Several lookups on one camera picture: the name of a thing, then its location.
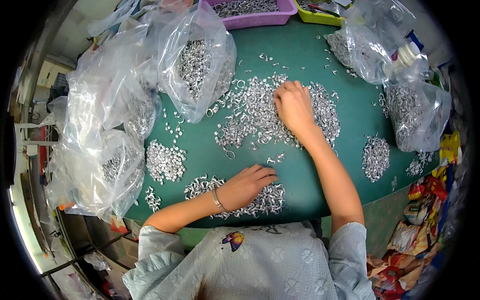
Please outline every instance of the oval metal ring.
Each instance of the oval metal ring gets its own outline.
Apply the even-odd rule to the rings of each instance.
[[[229,152],[231,152],[231,153],[233,154],[233,157],[228,156],[228,153],[229,153]],[[232,150],[227,150],[227,151],[225,151],[225,155],[226,155],[228,158],[230,158],[230,159],[234,159],[234,158],[235,158],[235,152],[233,152]]]

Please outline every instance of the woman's left arm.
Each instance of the woman's left arm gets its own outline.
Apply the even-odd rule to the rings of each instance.
[[[278,177],[273,168],[254,165],[219,187],[217,198],[227,211],[233,211],[252,203],[265,186],[276,180]],[[157,211],[145,221],[144,226],[152,225],[163,232],[176,233],[191,222],[222,211],[216,206],[210,191]]]

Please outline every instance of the white bottle cap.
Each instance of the white bottle cap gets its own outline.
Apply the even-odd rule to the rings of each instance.
[[[415,44],[414,42],[410,42],[410,50],[412,50],[413,54],[415,54],[415,56],[419,55],[420,54],[420,49],[418,48],[417,44]]]

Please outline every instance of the purple plastic tray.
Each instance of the purple plastic tray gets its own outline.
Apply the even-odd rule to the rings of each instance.
[[[201,6],[202,2],[214,5],[232,1],[233,0],[199,0],[198,6]],[[267,25],[284,25],[287,23],[288,18],[298,11],[293,0],[276,0],[276,3],[280,9],[279,12],[258,12],[223,18],[223,24],[227,30]]]

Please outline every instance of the woman's left hand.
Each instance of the woman's left hand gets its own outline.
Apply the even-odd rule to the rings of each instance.
[[[276,180],[278,177],[273,168],[253,165],[217,189],[218,201],[228,211],[246,207],[265,186]]]

